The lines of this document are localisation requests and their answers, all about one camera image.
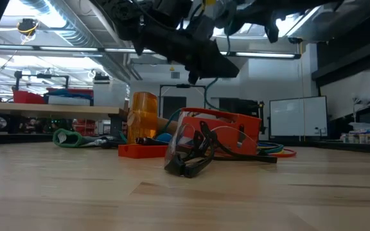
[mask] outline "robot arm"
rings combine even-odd
[[[211,40],[216,27],[225,28],[227,35],[236,33],[245,22],[265,26],[269,40],[278,40],[278,18],[304,12],[320,4],[343,0],[256,0],[243,10],[236,10],[236,2],[226,6],[215,20],[201,15],[189,22],[186,29],[176,28],[189,14],[191,0],[90,0],[115,24],[120,39],[133,43],[136,53],[144,48],[176,61],[189,71],[188,81],[199,78],[235,78],[239,69]]]

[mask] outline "yellow cable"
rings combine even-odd
[[[17,24],[18,31],[21,32],[21,33],[29,33],[29,32],[32,32],[33,30],[37,29],[38,23],[32,29],[29,29],[29,30],[26,30],[26,31],[22,31],[18,27],[19,27],[19,23]]]
[[[304,84],[303,84],[303,60],[302,60],[302,54],[303,54],[303,47],[302,42],[300,44],[301,46],[301,80],[302,80],[302,102],[303,102],[303,141],[306,141],[306,116],[305,116],[305,92],[304,92]]]
[[[28,33],[28,36],[21,42],[21,45],[24,45],[26,42],[29,42],[28,38],[30,37],[32,31]]]

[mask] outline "blue object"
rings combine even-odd
[[[158,135],[156,138],[157,141],[162,141],[162,142],[170,142],[172,139],[172,135],[169,133],[162,133]]]

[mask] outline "fluorescent light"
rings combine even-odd
[[[70,85],[69,87],[85,87],[85,88],[92,88],[92,85]]]
[[[105,48],[106,52],[119,52],[119,53],[135,53],[132,48]]]
[[[136,54],[134,48],[105,48],[105,52],[117,52],[117,53],[132,53]],[[150,49],[144,49],[143,54],[154,54],[155,52],[151,51]]]
[[[286,35],[291,36],[293,35],[310,17],[312,17],[322,6],[317,6],[311,10],[311,12],[307,13],[305,17],[302,18]]]
[[[17,31],[18,28],[13,27],[13,28],[0,28],[0,31]]]
[[[0,45],[0,49],[11,49],[11,50],[32,50],[32,46],[22,45]]]
[[[255,52],[236,52],[236,56],[255,57],[255,58],[293,58],[293,54],[272,54],[272,53],[255,53]]]
[[[101,54],[73,54],[74,57],[98,57],[101,58],[103,55]]]
[[[43,51],[75,51],[75,52],[85,52],[85,51],[98,51],[98,48],[91,47],[40,47]]]
[[[0,96],[13,96],[13,93],[0,93]]]

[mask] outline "green cable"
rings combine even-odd
[[[125,141],[126,143],[128,143],[128,140],[127,140],[127,138],[123,135],[123,132],[122,132],[122,131],[119,131],[119,136],[121,137],[121,139],[122,139],[123,141]]]
[[[170,117],[170,119],[168,120],[168,122],[166,122],[166,125],[165,125],[165,127],[162,129],[162,131],[161,131],[161,134],[164,134],[165,132],[166,132],[166,129],[168,129],[168,126],[170,125],[170,123],[172,122],[172,119],[177,115],[177,114],[179,114],[180,112],[181,112],[181,108],[180,109],[178,109],[178,110],[176,110],[172,115],[171,115],[171,117]]]
[[[230,28],[232,26],[232,23],[233,23],[233,20],[231,21],[231,23],[228,25],[228,28]],[[226,36],[226,40],[228,41],[228,52],[226,53],[226,55],[229,55],[229,53],[231,53],[231,41],[229,39],[229,35]],[[223,108],[217,108],[216,106],[212,105],[210,102],[208,102],[208,99],[207,99],[207,92],[208,92],[208,89],[214,85],[214,83],[216,83],[217,81],[219,80],[219,78],[215,78],[210,84],[208,84],[208,86],[206,86],[206,89],[205,89],[205,94],[204,94],[204,100],[205,100],[205,103],[210,106],[211,108],[215,109],[215,110],[219,110],[219,111],[223,111],[223,112],[227,112],[227,110],[223,109]]]

